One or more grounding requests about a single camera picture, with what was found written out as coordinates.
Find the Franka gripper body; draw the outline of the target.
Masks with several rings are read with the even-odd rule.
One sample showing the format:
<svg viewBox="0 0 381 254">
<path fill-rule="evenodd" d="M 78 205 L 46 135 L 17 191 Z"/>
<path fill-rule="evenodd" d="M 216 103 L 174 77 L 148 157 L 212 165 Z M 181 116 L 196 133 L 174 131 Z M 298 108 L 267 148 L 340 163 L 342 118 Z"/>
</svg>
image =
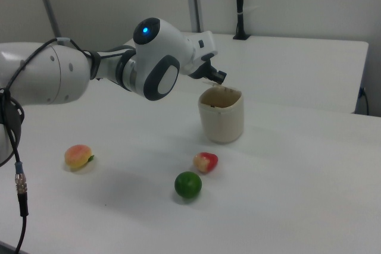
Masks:
<svg viewBox="0 0 381 254">
<path fill-rule="evenodd" d="M 190 35 L 186 37 L 193 48 L 190 60 L 181 64 L 181 74 L 192 79 L 208 79 L 209 73 L 204 72 L 204 63 L 217 55 L 214 35 L 210 31 Z"/>
</svg>

